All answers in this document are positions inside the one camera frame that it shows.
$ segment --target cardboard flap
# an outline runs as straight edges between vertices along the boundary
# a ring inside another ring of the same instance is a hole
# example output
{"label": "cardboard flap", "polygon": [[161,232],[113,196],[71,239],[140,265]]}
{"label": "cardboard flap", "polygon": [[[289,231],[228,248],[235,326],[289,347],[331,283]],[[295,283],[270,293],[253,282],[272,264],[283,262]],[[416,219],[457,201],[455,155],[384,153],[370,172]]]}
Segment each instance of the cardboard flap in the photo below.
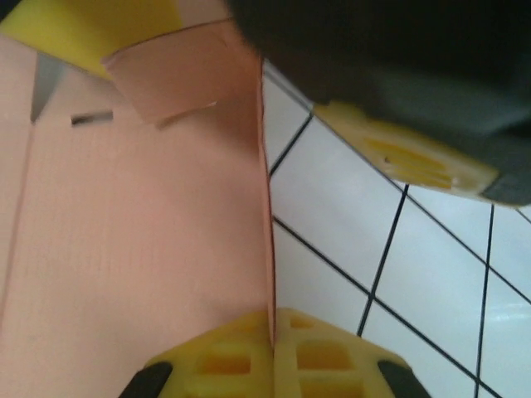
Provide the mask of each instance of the cardboard flap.
{"label": "cardboard flap", "polygon": [[232,22],[157,37],[104,60],[119,90],[150,123],[255,92],[258,63]]}
{"label": "cardboard flap", "polygon": [[177,0],[183,27],[219,22],[231,15],[223,0]]}
{"label": "cardboard flap", "polygon": [[0,123],[30,122],[37,53],[0,36]]}
{"label": "cardboard flap", "polygon": [[27,165],[36,66],[35,51],[0,36],[0,308]]}
{"label": "cardboard flap", "polygon": [[[249,94],[163,130],[104,82],[63,78],[34,128],[0,396],[118,396],[152,355],[271,308],[259,69]],[[106,107],[124,117],[69,123]]]}

